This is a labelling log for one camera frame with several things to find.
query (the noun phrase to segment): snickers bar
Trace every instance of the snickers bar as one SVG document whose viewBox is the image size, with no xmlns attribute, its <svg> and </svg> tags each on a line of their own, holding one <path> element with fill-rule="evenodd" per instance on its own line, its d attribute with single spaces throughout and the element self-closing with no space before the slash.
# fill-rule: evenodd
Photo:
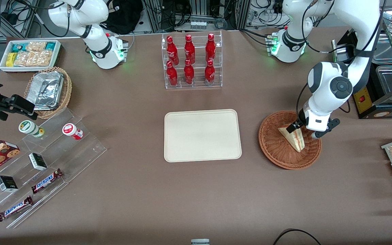
<svg viewBox="0 0 392 245">
<path fill-rule="evenodd" d="M 10 209 L 7 209 L 5 212 L 0 213 L 0 222 L 5 220 L 6 218 L 10 217 L 12 214 L 19 212 L 21 209 L 25 208 L 26 206 L 31 206 L 33 205 L 33 199 L 31 196 L 28 196 L 25 200 L 22 202 L 14 205 Z"/>
<path fill-rule="evenodd" d="M 62 176 L 63 173 L 61 172 L 60 169 L 57 169 L 54 171 L 52 174 L 50 174 L 48 177 L 46 177 L 44 180 L 40 181 L 37 185 L 33 186 L 31 189 L 33 189 L 33 193 L 36 194 L 39 192 L 41 189 L 45 188 L 48 186 L 50 183 L 52 183 L 54 180 Z"/>
</svg>

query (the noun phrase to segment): sandwich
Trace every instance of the sandwich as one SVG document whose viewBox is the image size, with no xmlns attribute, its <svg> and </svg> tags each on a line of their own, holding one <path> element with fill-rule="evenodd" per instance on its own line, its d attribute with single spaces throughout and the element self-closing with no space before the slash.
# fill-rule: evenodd
<svg viewBox="0 0 392 245">
<path fill-rule="evenodd" d="M 297 151 L 300 152 L 305 148 L 305 141 L 302 135 L 302 130 L 296 129 L 292 133 L 287 131 L 287 127 L 289 124 L 285 124 L 284 126 L 278 128 L 279 132 L 288 140 L 290 145 Z"/>
</svg>

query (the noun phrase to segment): blue package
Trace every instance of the blue package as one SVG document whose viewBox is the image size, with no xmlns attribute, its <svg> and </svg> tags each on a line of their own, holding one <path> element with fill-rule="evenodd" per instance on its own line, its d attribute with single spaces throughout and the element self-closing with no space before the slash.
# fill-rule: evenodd
<svg viewBox="0 0 392 245">
<path fill-rule="evenodd" d="M 14 44 L 11 50 L 12 53 L 17 53 L 19 51 L 27 51 L 28 43 L 24 44 Z"/>
<path fill-rule="evenodd" d="M 48 44 L 46 44 L 46 48 L 45 49 L 48 49 L 48 50 L 54 50 L 54 47 L 55 47 L 55 43 L 48 43 Z"/>
</svg>

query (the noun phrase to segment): small black box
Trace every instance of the small black box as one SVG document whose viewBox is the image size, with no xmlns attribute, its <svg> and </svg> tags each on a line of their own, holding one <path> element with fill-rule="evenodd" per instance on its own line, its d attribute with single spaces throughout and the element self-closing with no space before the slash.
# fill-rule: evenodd
<svg viewBox="0 0 392 245">
<path fill-rule="evenodd" d="M 30 162 L 33 165 L 33 168 L 40 171 L 47 169 L 45 160 L 43 160 L 42 155 L 33 152 L 28 155 L 28 157 L 30 157 Z"/>
<path fill-rule="evenodd" d="M 0 188 L 5 192 L 15 192 L 17 191 L 16 183 L 14 183 L 13 177 L 10 176 L 0 176 Z"/>
</svg>

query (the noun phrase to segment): black bag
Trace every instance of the black bag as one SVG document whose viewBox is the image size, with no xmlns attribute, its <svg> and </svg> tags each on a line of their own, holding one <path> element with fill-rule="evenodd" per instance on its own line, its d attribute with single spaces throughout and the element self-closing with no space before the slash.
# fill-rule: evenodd
<svg viewBox="0 0 392 245">
<path fill-rule="evenodd" d="M 128 34 L 135 29 L 143 10 L 142 0 L 109 0 L 109 17 L 101 27 L 116 34 Z"/>
</svg>

